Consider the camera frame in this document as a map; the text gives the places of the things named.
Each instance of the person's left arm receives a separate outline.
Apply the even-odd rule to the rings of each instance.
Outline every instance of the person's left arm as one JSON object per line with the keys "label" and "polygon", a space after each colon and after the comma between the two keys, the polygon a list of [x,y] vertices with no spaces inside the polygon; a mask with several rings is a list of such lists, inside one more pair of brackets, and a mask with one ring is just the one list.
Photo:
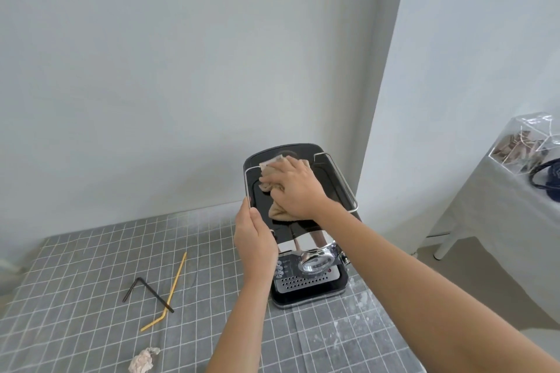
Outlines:
{"label": "person's left arm", "polygon": [[278,260],[278,246],[256,208],[247,199],[235,218],[234,243],[244,284],[227,320],[206,373],[250,373],[259,369],[264,314]]}

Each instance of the person's right arm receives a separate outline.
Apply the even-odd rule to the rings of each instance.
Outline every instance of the person's right arm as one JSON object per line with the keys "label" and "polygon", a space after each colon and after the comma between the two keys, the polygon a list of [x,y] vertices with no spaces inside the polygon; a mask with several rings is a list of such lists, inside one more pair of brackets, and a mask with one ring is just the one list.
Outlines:
{"label": "person's right arm", "polygon": [[560,372],[560,363],[505,320],[361,223],[325,195],[310,168],[293,159],[262,178],[290,214],[315,220],[339,243],[430,373]]}

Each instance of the cleaning rag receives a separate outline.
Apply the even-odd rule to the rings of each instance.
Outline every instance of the cleaning rag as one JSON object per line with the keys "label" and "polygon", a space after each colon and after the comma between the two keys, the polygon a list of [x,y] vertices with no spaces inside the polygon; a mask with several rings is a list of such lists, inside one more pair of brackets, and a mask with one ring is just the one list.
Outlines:
{"label": "cleaning rag", "polygon": [[135,356],[130,362],[128,370],[130,373],[146,373],[149,369],[153,367],[152,364],[152,354],[158,355],[160,353],[159,348],[146,348],[140,351],[140,354]]}
{"label": "cleaning rag", "polygon": [[[284,158],[283,155],[278,155],[272,159],[269,159],[268,161],[265,161],[263,163],[259,164],[260,167],[260,171],[262,176],[267,176],[273,173],[279,173],[280,171],[272,166],[270,166],[271,163],[274,163],[280,159]],[[304,162],[305,165],[309,166],[309,161],[307,161],[306,159],[302,160]],[[263,192],[270,192],[272,189],[280,189],[281,191],[284,191],[284,187],[279,184],[279,183],[261,183],[259,185],[260,190],[262,190]],[[270,207],[270,209],[268,210],[268,216],[273,219],[273,220],[278,220],[278,221],[298,221],[298,220],[307,220],[307,219],[299,219],[297,217],[294,217],[293,215],[288,214],[288,212],[282,208],[278,202],[274,201],[272,203],[272,206]]]}

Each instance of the white table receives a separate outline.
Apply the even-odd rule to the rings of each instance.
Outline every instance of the white table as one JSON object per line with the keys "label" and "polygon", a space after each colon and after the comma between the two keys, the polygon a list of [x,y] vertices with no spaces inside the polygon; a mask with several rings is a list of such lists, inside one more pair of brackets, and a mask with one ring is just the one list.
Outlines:
{"label": "white table", "polygon": [[560,322],[560,203],[530,186],[527,175],[514,176],[485,157],[444,216],[456,226],[436,258],[459,238],[476,236],[535,303]]}

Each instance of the hand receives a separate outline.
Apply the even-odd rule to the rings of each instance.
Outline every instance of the hand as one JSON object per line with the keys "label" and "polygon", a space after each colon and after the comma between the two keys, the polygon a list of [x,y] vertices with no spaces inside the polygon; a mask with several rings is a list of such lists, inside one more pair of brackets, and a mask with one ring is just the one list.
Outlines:
{"label": "hand", "polygon": [[278,260],[278,245],[259,211],[249,208],[248,204],[245,198],[235,217],[234,235],[243,263],[244,281],[270,286]]}
{"label": "hand", "polygon": [[279,183],[284,190],[272,189],[270,195],[289,214],[300,219],[314,219],[318,210],[330,201],[323,186],[303,161],[291,156],[280,159],[270,166],[280,173],[260,177],[262,183]]}

